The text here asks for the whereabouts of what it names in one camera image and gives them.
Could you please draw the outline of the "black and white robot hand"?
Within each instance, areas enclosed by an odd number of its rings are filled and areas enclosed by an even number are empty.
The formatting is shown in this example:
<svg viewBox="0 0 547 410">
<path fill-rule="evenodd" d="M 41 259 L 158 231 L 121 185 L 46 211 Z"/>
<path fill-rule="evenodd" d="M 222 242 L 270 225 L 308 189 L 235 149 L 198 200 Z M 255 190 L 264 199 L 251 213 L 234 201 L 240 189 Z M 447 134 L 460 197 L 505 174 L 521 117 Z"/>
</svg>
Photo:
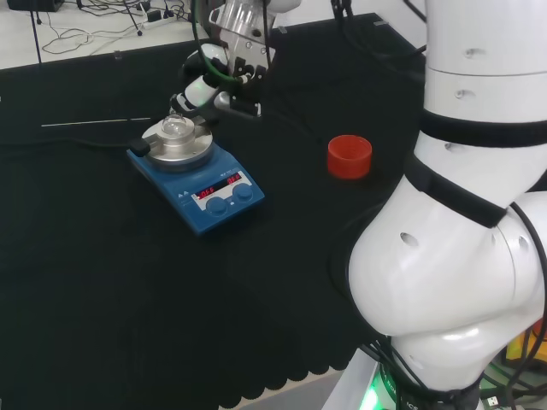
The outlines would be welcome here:
<svg viewBox="0 0 547 410">
<path fill-rule="evenodd" d="M 182 91 L 171 97 L 171 111 L 209 124 L 228 115 L 259 119 L 274 55 L 275 49 L 248 38 L 199 40 L 179 71 Z"/>
</svg>

